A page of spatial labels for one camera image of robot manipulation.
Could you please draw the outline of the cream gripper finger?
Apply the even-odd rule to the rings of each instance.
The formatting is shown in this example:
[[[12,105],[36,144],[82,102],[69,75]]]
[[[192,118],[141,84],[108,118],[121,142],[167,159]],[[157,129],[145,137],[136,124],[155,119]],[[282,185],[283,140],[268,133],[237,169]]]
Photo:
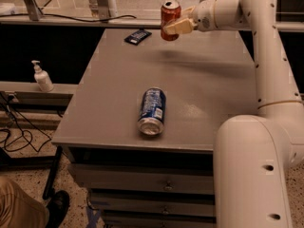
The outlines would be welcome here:
[[[184,9],[181,14],[180,17],[181,18],[192,18],[193,17],[193,11],[194,11],[195,7],[189,7],[187,9]]]
[[[168,35],[191,33],[196,28],[196,23],[190,18],[181,18],[172,21],[163,27]]]

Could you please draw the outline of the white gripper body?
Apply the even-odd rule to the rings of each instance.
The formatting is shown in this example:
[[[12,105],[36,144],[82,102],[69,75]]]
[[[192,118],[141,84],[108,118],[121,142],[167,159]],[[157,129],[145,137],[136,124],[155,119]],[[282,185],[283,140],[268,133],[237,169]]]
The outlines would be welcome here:
[[[195,30],[205,32],[217,28],[215,20],[216,2],[217,0],[204,0],[195,6],[192,12]]]

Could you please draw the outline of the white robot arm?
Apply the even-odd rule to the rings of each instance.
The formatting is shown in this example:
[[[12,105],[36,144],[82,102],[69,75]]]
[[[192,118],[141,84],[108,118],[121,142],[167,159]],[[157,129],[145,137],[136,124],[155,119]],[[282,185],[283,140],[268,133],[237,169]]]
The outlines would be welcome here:
[[[218,130],[213,150],[217,228],[293,228],[285,175],[304,156],[304,104],[276,26],[277,0],[205,0],[165,33],[242,29],[253,35],[256,115]]]

